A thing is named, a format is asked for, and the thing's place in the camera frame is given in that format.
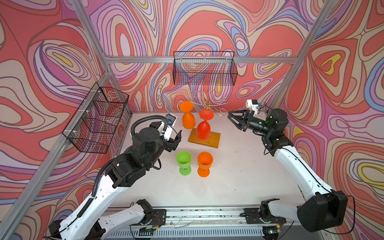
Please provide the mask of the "green wine glass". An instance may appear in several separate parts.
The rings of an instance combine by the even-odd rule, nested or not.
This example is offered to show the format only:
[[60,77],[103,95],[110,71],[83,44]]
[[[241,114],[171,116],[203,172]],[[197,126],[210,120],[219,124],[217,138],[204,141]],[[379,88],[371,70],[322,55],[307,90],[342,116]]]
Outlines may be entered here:
[[177,163],[180,167],[179,168],[180,174],[183,176],[188,176],[192,171],[192,168],[191,168],[192,155],[191,155],[191,153],[188,151],[180,151],[177,154],[176,159],[177,159]]

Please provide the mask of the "orange wine glass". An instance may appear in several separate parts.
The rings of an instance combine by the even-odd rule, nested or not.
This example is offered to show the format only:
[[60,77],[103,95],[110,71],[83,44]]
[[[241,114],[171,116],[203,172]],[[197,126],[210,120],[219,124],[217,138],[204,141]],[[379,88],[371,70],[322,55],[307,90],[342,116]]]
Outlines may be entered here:
[[180,104],[180,110],[184,112],[182,122],[185,129],[191,130],[196,125],[194,115],[191,113],[194,105],[191,102],[183,102]]
[[202,152],[198,155],[198,175],[200,177],[206,178],[209,176],[213,160],[213,156],[208,152]]

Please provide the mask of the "red wine glass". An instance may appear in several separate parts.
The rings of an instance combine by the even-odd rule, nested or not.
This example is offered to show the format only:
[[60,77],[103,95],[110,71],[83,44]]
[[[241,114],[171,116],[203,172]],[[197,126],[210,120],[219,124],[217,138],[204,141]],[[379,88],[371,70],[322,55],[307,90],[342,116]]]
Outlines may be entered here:
[[196,135],[200,140],[207,140],[211,133],[211,126],[208,121],[214,118],[214,113],[205,109],[199,113],[199,116],[203,121],[198,125]]

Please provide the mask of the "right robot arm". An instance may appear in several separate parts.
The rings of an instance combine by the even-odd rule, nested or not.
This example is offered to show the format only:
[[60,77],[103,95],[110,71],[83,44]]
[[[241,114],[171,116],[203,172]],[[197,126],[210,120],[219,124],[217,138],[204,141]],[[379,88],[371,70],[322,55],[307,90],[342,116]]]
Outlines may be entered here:
[[305,202],[290,204],[279,199],[264,200],[259,209],[261,221],[274,218],[298,221],[309,232],[317,232],[343,224],[348,197],[325,183],[303,160],[294,144],[284,134],[289,120],[282,109],[273,109],[265,120],[250,110],[230,111],[228,119],[241,131],[251,130],[261,136],[266,153],[275,157],[290,173]]

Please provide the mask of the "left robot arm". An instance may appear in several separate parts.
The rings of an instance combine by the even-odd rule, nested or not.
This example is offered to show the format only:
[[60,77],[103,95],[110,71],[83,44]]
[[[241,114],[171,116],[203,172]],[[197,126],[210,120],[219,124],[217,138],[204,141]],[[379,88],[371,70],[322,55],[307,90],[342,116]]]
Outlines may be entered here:
[[177,149],[182,133],[171,138],[177,117],[152,115],[131,127],[132,145],[108,161],[98,172],[90,195],[64,220],[49,225],[48,240],[104,240],[131,225],[159,220],[150,203],[143,199],[115,214],[105,215],[114,200],[151,169],[160,170],[163,151]]

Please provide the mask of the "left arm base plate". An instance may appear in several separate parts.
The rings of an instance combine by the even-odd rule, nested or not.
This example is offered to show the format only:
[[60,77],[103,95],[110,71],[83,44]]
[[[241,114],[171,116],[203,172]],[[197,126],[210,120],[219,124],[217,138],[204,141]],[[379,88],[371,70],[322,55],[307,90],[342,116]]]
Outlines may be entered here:
[[166,217],[166,209],[155,209],[150,219],[145,217],[140,223],[130,226],[132,237],[134,240],[150,240],[166,224]]

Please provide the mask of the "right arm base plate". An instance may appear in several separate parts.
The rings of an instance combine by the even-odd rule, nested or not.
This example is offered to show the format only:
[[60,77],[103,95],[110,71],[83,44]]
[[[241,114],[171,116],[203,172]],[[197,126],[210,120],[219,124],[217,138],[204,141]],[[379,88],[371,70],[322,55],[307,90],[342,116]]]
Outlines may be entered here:
[[287,223],[285,218],[271,217],[267,220],[263,220],[260,216],[259,208],[245,208],[240,217],[246,219],[246,223],[251,224],[265,224],[265,225],[284,225]]

